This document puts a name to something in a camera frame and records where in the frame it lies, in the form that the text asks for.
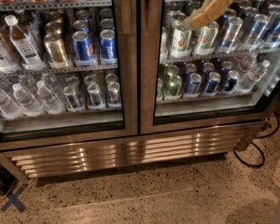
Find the glass fridge door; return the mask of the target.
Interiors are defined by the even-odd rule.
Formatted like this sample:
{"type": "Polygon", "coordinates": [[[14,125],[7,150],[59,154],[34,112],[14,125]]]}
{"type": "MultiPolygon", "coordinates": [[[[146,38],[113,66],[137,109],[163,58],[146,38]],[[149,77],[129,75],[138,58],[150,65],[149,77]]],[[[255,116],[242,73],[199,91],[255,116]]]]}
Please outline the glass fridge door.
{"type": "Polygon", "coordinates": [[[214,51],[208,55],[194,55],[198,29],[192,31],[190,53],[183,58],[171,55],[174,29],[182,20],[203,5],[204,0],[142,0],[141,15],[141,130],[143,133],[173,132],[220,124],[265,120],[280,99],[280,45],[265,49],[261,39],[280,14],[280,0],[244,0],[233,2],[217,20],[218,33],[214,51]],[[269,22],[261,34],[256,49],[243,50],[240,38],[245,28],[257,14],[266,15],[269,22]],[[229,17],[243,20],[232,50],[217,51],[229,17]],[[257,63],[268,60],[271,64],[266,75],[248,93],[238,92],[238,84],[257,63]],[[221,91],[223,79],[234,70],[239,81],[233,93],[221,91]],[[203,87],[211,72],[221,76],[217,94],[204,95],[203,87]],[[185,95],[189,75],[197,73],[202,85],[197,97],[185,95]],[[176,100],[166,100],[165,85],[171,76],[182,79],[181,95],[176,100]]]}
{"type": "Polygon", "coordinates": [[[67,142],[81,142],[100,138],[113,138],[136,131],[136,0],[0,0],[0,32],[19,58],[20,70],[0,72],[0,89],[21,106],[13,96],[12,86],[20,83],[34,94],[45,113],[37,117],[24,114],[17,119],[6,119],[0,111],[0,151],[67,142]],[[39,71],[24,68],[24,61],[9,39],[5,17],[14,15],[26,26],[39,47],[45,67],[39,71]],[[101,59],[100,33],[115,31],[118,61],[105,64],[101,59]],[[79,66],[73,47],[74,32],[87,32],[95,51],[93,66],[79,66]],[[52,68],[44,44],[46,35],[60,35],[70,56],[69,68],[52,68]],[[37,94],[36,82],[50,84],[64,104],[61,114],[49,114],[37,94]],[[120,85],[121,107],[111,107],[107,101],[107,85],[120,85]],[[89,109],[87,88],[100,86],[105,108],[89,109]],[[85,109],[70,112],[63,89],[76,86],[81,93],[85,109]]]}

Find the silver blue energy can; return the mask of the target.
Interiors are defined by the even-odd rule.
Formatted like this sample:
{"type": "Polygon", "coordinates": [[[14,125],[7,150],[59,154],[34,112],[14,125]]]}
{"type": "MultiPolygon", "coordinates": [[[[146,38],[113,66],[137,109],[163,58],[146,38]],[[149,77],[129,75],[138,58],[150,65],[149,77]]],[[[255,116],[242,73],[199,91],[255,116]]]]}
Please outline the silver blue energy can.
{"type": "Polygon", "coordinates": [[[218,52],[228,53],[232,50],[242,24],[243,20],[238,17],[232,16],[228,18],[227,24],[218,42],[218,52]]]}
{"type": "Polygon", "coordinates": [[[261,39],[261,45],[265,49],[276,48],[280,45],[280,14],[275,18],[272,26],[261,39]]]}
{"type": "Polygon", "coordinates": [[[240,38],[240,45],[243,50],[253,50],[259,46],[261,34],[264,32],[268,22],[269,18],[263,14],[257,14],[253,18],[240,38]]]}

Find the white 7up can left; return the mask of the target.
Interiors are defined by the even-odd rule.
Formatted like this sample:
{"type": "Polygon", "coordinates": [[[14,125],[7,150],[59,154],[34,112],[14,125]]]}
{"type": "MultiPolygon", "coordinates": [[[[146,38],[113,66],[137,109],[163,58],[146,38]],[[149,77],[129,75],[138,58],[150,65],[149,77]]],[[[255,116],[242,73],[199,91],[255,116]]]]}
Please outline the white 7up can left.
{"type": "Polygon", "coordinates": [[[174,29],[171,55],[176,58],[183,58],[190,53],[190,39],[192,31],[186,29],[182,25],[174,29]]]}

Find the water bottle right compartment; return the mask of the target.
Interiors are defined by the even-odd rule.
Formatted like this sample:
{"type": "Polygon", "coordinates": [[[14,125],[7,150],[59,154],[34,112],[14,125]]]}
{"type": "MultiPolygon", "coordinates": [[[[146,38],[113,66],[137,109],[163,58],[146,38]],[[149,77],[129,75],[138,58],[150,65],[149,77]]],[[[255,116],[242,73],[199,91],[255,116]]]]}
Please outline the water bottle right compartment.
{"type": "Polygon", "coordinates": [[[268,60],[255,64],[240,80],[238,92],[248,93],[252,91],[254,86],[266,75],[270,64],[268,60]]]}

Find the green soda can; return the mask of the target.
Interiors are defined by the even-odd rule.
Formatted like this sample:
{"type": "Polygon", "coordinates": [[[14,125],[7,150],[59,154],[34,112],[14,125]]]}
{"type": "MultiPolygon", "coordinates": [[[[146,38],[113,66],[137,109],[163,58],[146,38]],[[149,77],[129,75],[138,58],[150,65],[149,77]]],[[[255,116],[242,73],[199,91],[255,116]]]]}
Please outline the green soda can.
{"type": "Polygon", "coordinates": [[[180,76],[171,76],[165,85],[165,99],[176,100],[181,95],[182,79],[180,76]]]}

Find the blue Pepsi can right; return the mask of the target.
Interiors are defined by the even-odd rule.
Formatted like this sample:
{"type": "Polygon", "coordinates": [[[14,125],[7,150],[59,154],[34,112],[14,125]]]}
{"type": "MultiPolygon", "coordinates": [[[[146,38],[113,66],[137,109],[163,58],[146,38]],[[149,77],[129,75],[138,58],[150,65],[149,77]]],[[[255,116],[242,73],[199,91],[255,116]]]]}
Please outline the blue Pepsi can right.
{"type": "Polygon", "coordinates": [[[118,61],[115,31],[105,29],[100,33],[101,59],[105,64],[115,64],[118,61]]]}

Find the silver diet cola can right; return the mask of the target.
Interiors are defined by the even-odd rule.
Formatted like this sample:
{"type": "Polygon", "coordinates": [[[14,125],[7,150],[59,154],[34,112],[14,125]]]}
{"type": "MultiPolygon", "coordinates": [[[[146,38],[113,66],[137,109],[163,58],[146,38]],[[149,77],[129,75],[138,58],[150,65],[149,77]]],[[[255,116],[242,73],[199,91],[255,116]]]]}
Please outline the silver diet cola can right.
{"type": "Polygon", "coordinates": [[[111,82],[107,85],[107,101],[111,107],[121,107],[120,85],[111,82]]]}

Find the blue Pepsi can left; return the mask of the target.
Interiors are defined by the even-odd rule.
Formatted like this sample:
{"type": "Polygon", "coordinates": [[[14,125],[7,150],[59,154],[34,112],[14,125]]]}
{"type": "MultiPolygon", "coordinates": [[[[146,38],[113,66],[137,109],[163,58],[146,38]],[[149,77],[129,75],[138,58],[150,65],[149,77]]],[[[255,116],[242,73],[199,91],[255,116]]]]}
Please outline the blue Pepsi can left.
{"type": "Polygon", "coordinates": [[[79,66],[93,66],[95,51],[90,35],[84,31],[74,32],[72,35],[76,62],[79,66]]]}

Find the silver diet cola can left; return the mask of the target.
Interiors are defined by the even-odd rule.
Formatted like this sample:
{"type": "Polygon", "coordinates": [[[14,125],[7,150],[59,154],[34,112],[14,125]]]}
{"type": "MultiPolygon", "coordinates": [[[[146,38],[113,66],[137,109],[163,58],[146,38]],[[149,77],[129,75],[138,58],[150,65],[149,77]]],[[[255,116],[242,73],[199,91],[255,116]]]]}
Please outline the silver diet cola can left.
{"type": "Polygon", "coordinates": [[[85,109],[81,93],[76,86],[66,86],[63,89],[67,109],[70,112],[79,112],[85,109]]]}

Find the water bottle right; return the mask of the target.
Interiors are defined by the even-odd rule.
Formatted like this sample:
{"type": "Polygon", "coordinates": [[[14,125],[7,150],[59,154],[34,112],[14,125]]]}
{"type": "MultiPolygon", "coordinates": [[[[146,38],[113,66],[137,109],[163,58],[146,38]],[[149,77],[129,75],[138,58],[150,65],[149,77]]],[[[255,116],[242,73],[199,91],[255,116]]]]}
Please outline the water bottle right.
{"type": "Polygon", "coordinates": [[[50,86],[50,84],[47,84],[43,80],[39,80],[36,82],[36,86],[37,94],[49,114],[57,115],[64,112],[64,104],[58,93],[52,86],[50,86]]]}

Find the water bottle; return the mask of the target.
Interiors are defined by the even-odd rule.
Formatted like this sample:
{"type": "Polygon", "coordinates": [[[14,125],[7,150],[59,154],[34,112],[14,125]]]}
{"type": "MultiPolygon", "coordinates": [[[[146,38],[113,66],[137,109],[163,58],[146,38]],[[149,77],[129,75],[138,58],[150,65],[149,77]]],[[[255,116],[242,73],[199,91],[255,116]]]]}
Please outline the water bottle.
{"type": "Polygon", "coordinates": [[[36,82],[36,86],[37,94],[49,114],[57,115],[64,112],[64,104],[58,93],[52,86],[50,86],[50,84],[47,84],[43,80],[39,80],[36,82]]]}
{"type": "Polygon", "coordinates": [[[9,96],[8,93],[1,89],[0,111],[6,119],[17,119],[23,116],[21,107],[9,96]]]}
{"type": "Polygon", "coordinates": [[[21,105],[26,116],[37,117],[45,113],[42,104],[38,102],[29,88],[20,83],[15,83],[12,89],[14,98],[21,105]]]}

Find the iced tea bottle white cap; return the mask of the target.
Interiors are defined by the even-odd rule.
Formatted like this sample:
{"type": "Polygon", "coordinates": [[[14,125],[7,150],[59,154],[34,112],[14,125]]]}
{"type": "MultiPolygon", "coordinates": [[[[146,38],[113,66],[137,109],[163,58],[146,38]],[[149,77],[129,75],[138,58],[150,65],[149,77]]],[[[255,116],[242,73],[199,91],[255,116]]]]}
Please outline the iced tea bottle white cap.
{"type": "Polygon", "coordinates": [[[39,71],[45,67],[39,47],[29,29],[20,24],[14,15],[5,17],[9,39],[24,61],[24,68],[39,71]]]}

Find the water bottle middle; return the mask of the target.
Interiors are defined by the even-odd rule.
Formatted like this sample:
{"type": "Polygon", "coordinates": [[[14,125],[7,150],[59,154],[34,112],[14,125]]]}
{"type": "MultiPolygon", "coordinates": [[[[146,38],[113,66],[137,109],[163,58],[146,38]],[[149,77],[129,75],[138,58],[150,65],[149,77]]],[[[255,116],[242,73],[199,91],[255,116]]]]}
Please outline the water bottle middle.
{"type": "Polygon", "coordinates": [[[15,83],[12,89],[14,98],[21,105],[26,116],[37,117],[45,113],[42,104],[38,102],[29,88],[20,83],[15,83]]]}

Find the iced tea bottle far left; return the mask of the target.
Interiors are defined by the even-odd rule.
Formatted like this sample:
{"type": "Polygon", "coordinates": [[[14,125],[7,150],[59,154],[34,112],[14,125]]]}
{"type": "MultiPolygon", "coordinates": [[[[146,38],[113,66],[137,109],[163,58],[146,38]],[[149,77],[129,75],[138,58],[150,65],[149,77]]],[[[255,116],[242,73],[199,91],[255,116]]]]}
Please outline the iced tea bottle far left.
{"type": "Polygon", "coordinates": [[[0,32],[0,72],[12,74],[19,70],[18,55],[0,32]]]}

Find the water bottle far left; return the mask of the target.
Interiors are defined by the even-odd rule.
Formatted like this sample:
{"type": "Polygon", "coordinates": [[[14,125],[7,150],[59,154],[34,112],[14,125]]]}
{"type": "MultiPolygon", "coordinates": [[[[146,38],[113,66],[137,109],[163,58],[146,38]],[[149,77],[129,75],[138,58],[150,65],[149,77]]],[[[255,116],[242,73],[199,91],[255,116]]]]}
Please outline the water bottle far left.
{"type": "Polygon", "coordinates": [[[17,119],[23,116],[21,107],[9,96],[8,93],[1,89],[0,111],[6,119],[17,119]]]}

